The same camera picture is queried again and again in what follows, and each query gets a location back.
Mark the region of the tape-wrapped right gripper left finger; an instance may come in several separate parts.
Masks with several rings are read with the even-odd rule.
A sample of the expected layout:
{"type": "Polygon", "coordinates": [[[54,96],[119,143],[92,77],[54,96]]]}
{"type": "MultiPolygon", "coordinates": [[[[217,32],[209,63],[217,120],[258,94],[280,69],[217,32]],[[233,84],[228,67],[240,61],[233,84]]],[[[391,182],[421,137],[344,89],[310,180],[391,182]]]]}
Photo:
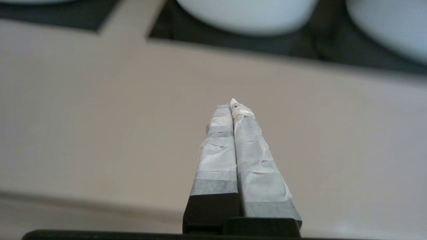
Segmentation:
{"type": "Polygon", "coordinates": [[[242,212],[232,112],[220,105],[207,125],[198,166],[183,214],[184,234],[221,234],[223,224],[242,212]]]}

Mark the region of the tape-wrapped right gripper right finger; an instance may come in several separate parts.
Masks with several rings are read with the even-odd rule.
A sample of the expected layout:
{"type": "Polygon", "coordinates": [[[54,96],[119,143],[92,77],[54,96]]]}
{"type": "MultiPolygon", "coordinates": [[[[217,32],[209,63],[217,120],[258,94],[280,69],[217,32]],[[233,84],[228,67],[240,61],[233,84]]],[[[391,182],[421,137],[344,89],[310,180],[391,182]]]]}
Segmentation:
{"type": "Polygon", "coordinates": [[[244,216],[301,221],[293,196],[279,172],[253,111],[235,99],[231,100],[230,106],[244,216]]]}

